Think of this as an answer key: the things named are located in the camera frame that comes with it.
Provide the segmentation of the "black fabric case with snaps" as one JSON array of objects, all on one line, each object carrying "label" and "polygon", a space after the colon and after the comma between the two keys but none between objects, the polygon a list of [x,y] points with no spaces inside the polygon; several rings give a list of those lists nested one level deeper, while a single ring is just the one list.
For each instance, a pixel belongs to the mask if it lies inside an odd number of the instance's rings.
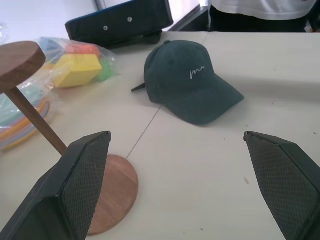
[{"label": "black fabric case with snaps", "polygon": [[174,23],[169,0],[131,0],[65,23],[70,40],[111,47],[142,41],[159,43]]}]

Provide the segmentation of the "orange foam block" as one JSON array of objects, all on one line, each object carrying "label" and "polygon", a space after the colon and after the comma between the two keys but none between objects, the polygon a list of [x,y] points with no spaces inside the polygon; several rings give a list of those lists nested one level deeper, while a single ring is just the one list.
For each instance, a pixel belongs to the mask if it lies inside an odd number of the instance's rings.
[{"label": "orange foam block", "polygon": [[94,44],[88,43],[71,43],[68,44],[64,51],[66,54],[95,55],[100,57],[100,51]]}]

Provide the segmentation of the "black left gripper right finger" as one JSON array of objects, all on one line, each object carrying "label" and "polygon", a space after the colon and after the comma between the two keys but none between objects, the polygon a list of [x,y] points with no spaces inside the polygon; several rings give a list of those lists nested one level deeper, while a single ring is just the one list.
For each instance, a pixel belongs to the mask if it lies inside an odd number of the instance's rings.
[{"label": "black left gripper right finger", "polygon": [[260,192],[286,240],[320,240],[320,167],[295,143],[244,133]]}]

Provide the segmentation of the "dark green baseball cap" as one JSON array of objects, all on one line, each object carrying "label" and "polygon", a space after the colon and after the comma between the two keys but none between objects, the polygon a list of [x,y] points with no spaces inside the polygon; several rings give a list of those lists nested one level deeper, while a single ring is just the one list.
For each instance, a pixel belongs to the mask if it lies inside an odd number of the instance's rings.
[{"label": "dark green baseball cap", "polygon": [[152,103],[196,126],[212,123],[245,98],[215,73],[208,50],[193,41],[167,40],[156,47],[146,58],[143,79],[132,92],[146,89]]}]

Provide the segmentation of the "yellow foam block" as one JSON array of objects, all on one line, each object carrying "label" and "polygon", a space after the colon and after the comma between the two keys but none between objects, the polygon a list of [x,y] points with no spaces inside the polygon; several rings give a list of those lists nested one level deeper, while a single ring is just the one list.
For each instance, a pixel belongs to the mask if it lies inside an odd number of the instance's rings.
[{"label": "yellow foam block", "polygon": [[71,88],[90,84],[102,66],[93,54],[65,54],[52,68],[56,88]]}]

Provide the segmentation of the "person in white shirt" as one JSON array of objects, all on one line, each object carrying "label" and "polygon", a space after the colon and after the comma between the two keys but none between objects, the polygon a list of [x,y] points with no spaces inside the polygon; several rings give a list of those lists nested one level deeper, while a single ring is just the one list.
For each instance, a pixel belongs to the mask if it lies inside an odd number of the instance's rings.
[{"label": "person in white shirt", "polygon": [[303,33],[318,0],[211,0],[210,30]]}]

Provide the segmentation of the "stack of colourful plates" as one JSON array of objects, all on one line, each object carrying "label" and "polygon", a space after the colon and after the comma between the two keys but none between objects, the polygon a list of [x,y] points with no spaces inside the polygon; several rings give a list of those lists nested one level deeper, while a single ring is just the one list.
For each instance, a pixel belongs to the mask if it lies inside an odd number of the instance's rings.
[{"label": "stack of colourful plates", "polygon": [[[51,108],[49,98],[43,98],[34,107],[40,116],[47,121]],[[22,113],[11,120],[0,123],[0,151],[16,147],[32,137],[37,131],[37,128]]]}]

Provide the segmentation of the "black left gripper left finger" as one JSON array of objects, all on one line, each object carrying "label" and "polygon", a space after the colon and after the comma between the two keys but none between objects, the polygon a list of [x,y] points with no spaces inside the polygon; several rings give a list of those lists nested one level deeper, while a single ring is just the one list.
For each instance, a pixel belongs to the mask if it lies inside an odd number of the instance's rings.
[{"label": "black left gripper left finger", "polygon": [[110,131],[102,131],[71,143],[30,190],[0,240],[86,240],[111,139]]}]

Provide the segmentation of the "clear plastic bag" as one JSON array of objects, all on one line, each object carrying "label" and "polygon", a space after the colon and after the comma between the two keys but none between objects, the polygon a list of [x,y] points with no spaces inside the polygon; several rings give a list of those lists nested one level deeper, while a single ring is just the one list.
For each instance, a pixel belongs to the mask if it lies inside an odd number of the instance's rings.
[{"label": "clear plastic bag", "polygon": [[58,89],[103,82],[116,72],[116,57],[101,46],[41,37],[0,45],[0,151],[12,149],[37,128],[7,94],[18,89],[46,121],[60,104]]}]

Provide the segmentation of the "green foam piece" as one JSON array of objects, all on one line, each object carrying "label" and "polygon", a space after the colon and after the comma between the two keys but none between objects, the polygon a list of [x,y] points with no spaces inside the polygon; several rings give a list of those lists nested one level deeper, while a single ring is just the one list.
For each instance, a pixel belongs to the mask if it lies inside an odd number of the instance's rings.
[{"label": "green foam piece", "polygon": [[102,58],[100,60],[100,64],[102,66],[102,70],[97,75],[96,81],[97,82],[104,82],[114,75],[114,67],[113,67],[112,62],[106,58]]}]

